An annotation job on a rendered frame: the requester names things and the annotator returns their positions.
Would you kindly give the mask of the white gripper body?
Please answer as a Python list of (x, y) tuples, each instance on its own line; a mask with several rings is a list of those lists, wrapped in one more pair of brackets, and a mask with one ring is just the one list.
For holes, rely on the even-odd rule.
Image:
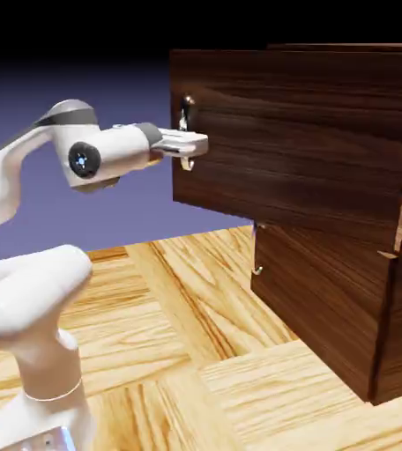
[(175, 155), (178, 158), (194, 158), (208, 152), (209, 141), (205, 134), (194, 131), (159, 128), (161, 140), (151, 145), (153, 150)]

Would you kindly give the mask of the curved silver door handle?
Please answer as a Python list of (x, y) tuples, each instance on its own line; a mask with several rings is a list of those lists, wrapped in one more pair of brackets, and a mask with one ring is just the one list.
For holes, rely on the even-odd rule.
[[(189, 94), (185, 94), (181, 99), (181, 113), (179, 119), (178, 129), (180, 131), (190, 130), (190, 108), (195, 104), (195, 101)], [(194, 166), (194, 161), (188, 157), (181, 159), (182, 169), (191, 171)]]

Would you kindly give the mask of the large dark wood door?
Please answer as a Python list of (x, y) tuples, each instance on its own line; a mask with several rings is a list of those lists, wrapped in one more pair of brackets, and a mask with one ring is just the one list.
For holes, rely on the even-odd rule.
[(171, 112), (209, 137), (173, 196), (393, 248), (402, 202), (402, 52), (178, 50)]

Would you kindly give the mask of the small dark wood door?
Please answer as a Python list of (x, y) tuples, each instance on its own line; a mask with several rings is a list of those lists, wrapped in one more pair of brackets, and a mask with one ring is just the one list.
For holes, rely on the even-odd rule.
[(397, 258), (353, 239), (263, 225), (252, 291), (362, 400), (373, 398)]

